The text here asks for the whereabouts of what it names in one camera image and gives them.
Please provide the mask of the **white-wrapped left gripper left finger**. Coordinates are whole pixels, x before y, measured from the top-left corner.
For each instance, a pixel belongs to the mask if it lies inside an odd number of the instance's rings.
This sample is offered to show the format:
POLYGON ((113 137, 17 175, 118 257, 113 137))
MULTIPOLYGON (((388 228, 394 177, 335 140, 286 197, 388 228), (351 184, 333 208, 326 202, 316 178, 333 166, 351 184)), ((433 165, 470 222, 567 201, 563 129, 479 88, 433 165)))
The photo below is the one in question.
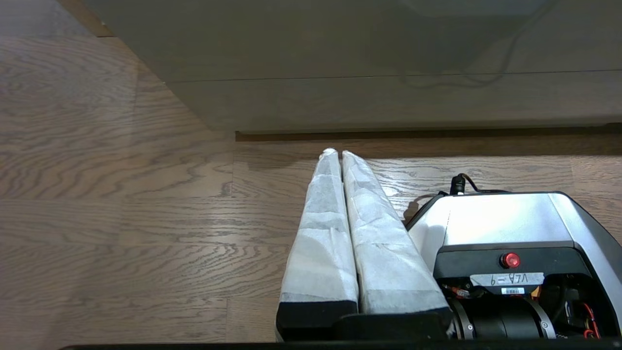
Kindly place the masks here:
POLYGON ((276 315, 280 341, 326 341, 358 313, 359 286, 338 151, 325 149, 306 192, 276 315))

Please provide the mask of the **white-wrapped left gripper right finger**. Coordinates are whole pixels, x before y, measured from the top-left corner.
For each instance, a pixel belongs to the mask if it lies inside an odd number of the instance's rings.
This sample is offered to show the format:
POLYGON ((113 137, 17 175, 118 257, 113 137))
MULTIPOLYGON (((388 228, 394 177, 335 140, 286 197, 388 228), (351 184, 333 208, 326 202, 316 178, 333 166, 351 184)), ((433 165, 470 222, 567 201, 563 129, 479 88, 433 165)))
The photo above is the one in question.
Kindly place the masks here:
POLYGON ((453 312, 375 173, 349 151, 343 152, 342 166, 362 313, 427 314, 429 324, 447 337, 453 312))

